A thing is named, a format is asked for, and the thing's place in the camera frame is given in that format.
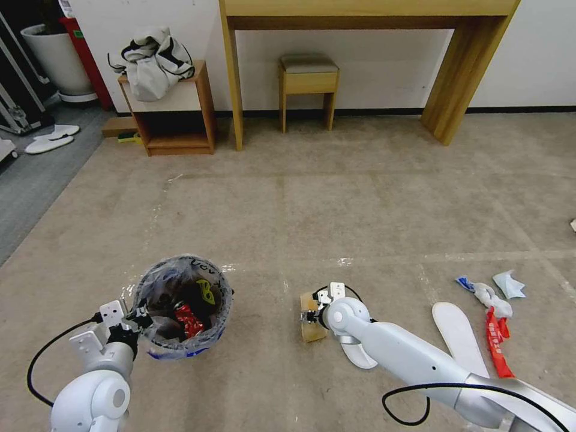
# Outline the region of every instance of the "white wall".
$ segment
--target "white wall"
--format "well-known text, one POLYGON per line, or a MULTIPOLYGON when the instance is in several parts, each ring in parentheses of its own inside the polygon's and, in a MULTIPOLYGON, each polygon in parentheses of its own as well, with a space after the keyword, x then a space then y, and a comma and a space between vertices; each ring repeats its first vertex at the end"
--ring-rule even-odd
MULTIPOLYGON (((126 46, 136 25, 167 25, 192 57, 205 58, 215 108, 230 109, 217 1, 71 3, 119 112, 128 107, 106 53, 126 46)), ((522 0, 472 106, 576 105, 574 22, 574 0, 522 0)), ((444 30, 239 32, 244 109, 277 109, 277 59, 300 51, 325 52, 340 66, 338 108, 422 107, 450 34, 444 30)), ((311 106, 319 106, 317 97, 290 101, 294 108, 311 106)))

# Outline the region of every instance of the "trash bin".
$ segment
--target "trash bin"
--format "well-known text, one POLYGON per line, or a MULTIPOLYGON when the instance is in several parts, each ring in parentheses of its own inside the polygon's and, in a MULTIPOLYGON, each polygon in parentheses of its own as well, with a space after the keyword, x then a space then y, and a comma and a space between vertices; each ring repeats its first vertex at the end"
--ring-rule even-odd
POLYGON ((145 306, 154 324, 140 346, 155 359, 193 357, 222 336, 232 306, 232 289, 210 261, 179 255, 153 266, 134 293, 133 308, 145 306))

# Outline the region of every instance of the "black baseboard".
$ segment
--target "black baseboard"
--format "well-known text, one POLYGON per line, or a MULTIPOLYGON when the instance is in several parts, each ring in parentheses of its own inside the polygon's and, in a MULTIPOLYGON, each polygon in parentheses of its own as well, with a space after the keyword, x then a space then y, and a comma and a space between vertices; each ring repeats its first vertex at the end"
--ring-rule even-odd
MULTIPOLYGON (((384 116, 384 115, 420 115, 423 108, 360 108, 337 109, 337 116, 384 116)), ((512 114, 512 113, 549 113, 549 112, 576 112, 576 106, 525 106, 525 107, 474 107, 466 110, 467 114, 512 114)), ((292 119, 305 119, 321 117, 320 109, 288 110, 287 117, 292 119)), ((216 117, 232 117, 232 111, 216 111, 216 117)), ((250 110, 244 111, 246 118, 276 118, 278 110, 250 110)))

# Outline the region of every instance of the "wooden stool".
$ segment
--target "wooden stool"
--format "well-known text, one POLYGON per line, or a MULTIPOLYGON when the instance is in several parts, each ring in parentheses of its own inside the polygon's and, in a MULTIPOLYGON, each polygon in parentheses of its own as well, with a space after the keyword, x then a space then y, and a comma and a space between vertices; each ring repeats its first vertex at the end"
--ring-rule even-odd
POLYGON ((291 54, 280 58, 280 125, 286 132, 286 96, 324 93, 326 127, 332 130, 340 69, 323 54, 291 54))

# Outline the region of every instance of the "blue wrapper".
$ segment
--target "blue wrapper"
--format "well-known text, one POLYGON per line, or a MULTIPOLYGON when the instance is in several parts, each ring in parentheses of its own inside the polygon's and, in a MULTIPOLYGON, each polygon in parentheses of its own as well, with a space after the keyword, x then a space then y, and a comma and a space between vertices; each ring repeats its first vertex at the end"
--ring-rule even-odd
POLYGON ((468 280, 466 276, 459 276, 456 278, 456 282, 467 291, 476 292, 474 289, 474 284, 468 280))

